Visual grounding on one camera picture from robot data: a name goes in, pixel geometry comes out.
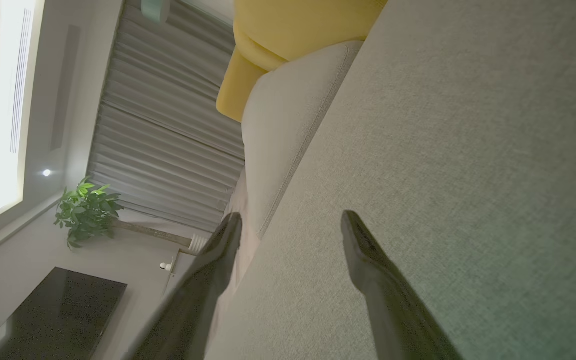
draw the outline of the gray curtain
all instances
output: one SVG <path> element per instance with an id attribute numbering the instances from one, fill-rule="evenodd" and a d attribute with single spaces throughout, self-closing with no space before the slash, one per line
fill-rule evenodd
<path id="1" fill-rule="evenodd" d="M 88 166 L 124 207 L 214 231 L 244 166 L 242 126 L 215 109 L 233 30 L 173 2 L 166 24 L 128 0 Z"/>

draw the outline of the yellow cushion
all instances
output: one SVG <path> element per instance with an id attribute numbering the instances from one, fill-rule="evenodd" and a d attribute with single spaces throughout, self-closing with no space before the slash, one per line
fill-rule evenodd
<path id="1" fill-rule="evenodd" d="M 239 27 L 237 19 L 235 19 L 232 29 L 239 52 L 252 64 L 259 66 L 265 71 L 273 71 L 286 63 L 286 59 L 282 59 L 249 38 Z"/>
<path id="2" fill-rule="evenodd" d="M 267 71 L 243 57 L 238 47 L 235 46 L 223 77 L 217 96 L 217 111 L 241 123 L 250 92 Z"/>
<path id="3" fill-rule="evenodd" d="M 365 40 L 386 2 L 235 0 L 235 17 L 238 30 L 252 42 L 293 61 L 337 43 Z"/>

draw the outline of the white wall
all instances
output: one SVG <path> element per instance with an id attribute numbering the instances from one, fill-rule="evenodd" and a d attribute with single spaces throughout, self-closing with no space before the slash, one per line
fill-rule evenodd
<path id="1" fill-rule="evenodd" d="M 53 225 L 50 209 L 0 246 L 0 326 L 54 268 L 128 284 L 96 360 L 119 359 L 162 300 L 169 273 L 159 268 L 178 252 L 176 244 L 117 230 L 115 239 L 66 247 L 66 228 Z"/>
<path id="2" fill-rule="evenodd" d="M 0 229 L 63 189 L 69 142 L 66 139 L 62 148 L 51 150 L 51 139 L 66 35 L 69 25 L 82 28 L 82 41 L 74 73 L 75 81 L 72 85 L 73 88 L 77 88 L 80 83 L 77 79 L 87 77 L 87 69 L 82 68 L 82 54 L 87 48 L 87 43 L 83 40 L 89 32 L 94 4 L 96 4 L 95 0 L 45 1 L 30 105 L 23 201 L 0 214 Z M 119 16 L 119 9 L 117 9 L 116 16 Z M 106 66 L 107 61 L 108 55 L 106 54 L 103 66 Z M 75 92 L 71 91 L 69 115 L 66 119 L 72 118 L 72 112 L 76 106 L 74 104 Z M 41 174 L 44 169 L 52 170 L 52 175 L 44 177 Z"/>
<path id="3" fill-rule="evenodd" d="M 142 214 L 141 212 L 128 209 L 119 211 L 119 219 L 121 221 L 125 221 L 126 223 L 145 226 L 146 228 L 179 235 L 180 237 L 185 237 L 187 239 L 192 239 L 193 234 L 197 234 L 200 237 L 204 237 L 206 239 L 210 239 L 212 235 L 210 232 L 199 230 L 198 228 L 180 225 L 178 223 L 167 221 L 166 219 L 154 218 L 152 216 Z"/>
<path id="4" fill-rule="evenodd" d="M 233 26 L 235 6 L 233 0 L 181 0 L 195 8 L 214 16 L 223 23 Z"/>
<path id="5" fill-rule="evenodd" d="M 101 93 L 123 4 L 123 0 L 94 0 L 87 32 L 82 35 L 85 43 L 81 53 L 82 71 L 78 87 L 73 91 L 73 113 L 66 141 L 65 181 L 69 187 L 86 176 Z"/>

